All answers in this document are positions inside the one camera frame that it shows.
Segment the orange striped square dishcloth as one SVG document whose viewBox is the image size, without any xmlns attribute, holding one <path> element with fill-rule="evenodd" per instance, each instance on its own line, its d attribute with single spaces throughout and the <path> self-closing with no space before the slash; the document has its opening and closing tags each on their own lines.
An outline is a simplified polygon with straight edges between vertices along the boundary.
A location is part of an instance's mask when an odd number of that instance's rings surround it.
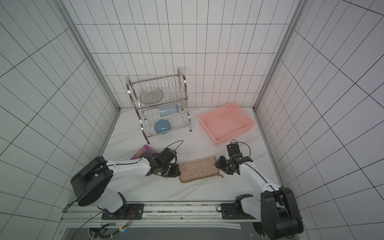
<svg viewBox="0 0 384 240">
<path fill-rule="evenodd" d="M 179 176 L 180 182 L 189 183 L 213 176 L 223 178 L 219 169 L 216 167 L 216 162 L 217 159 L 215 156 L 210 156 L 179 164 L 179 170 L 181 172 Z"/>
</svg>

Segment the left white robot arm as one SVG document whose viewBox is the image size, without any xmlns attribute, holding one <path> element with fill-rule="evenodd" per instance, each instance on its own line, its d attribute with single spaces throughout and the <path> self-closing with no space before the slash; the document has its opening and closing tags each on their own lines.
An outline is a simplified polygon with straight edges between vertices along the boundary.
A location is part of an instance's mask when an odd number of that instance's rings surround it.
<svg viewBox="0 0 384 240">
<path fill-rule="evenodd" d="M 129 204 L 122 193 L 108 188 L 110 182 L 134 176 L 157 175 L 163 178 L 176 178 L 181 175 L 177 164 L 177 153 L 169 147 L 160 153 L 145 154 L 137 161 L 122 163 L 108 162 L 104 157 L 96 157 L 71 179 L 75 193 L 75 203 L 80 207 L 96 204 L 105 213 L 125 215 Z"/>
</svg>

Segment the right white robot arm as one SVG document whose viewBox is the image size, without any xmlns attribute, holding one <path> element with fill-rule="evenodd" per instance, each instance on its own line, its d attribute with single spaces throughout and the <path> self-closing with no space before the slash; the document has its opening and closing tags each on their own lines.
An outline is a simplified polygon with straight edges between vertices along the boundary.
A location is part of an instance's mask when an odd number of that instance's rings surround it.
<svg viewBox="0 0 384 240">
<path fill-rule="evenodd" d="M 252 185 L 256 193 L 237 196 L 232 204 L 220 204 L 217 212 L 224 220 L 254 220 L 255 232 L 270 240 L 293 238 L 304 231 L 304 224 L 293 191 L 282 188 L 261 174 L 249 157 L 226 159 L 215 166 L 226 173 L 237 173 Z"/>
</svg>

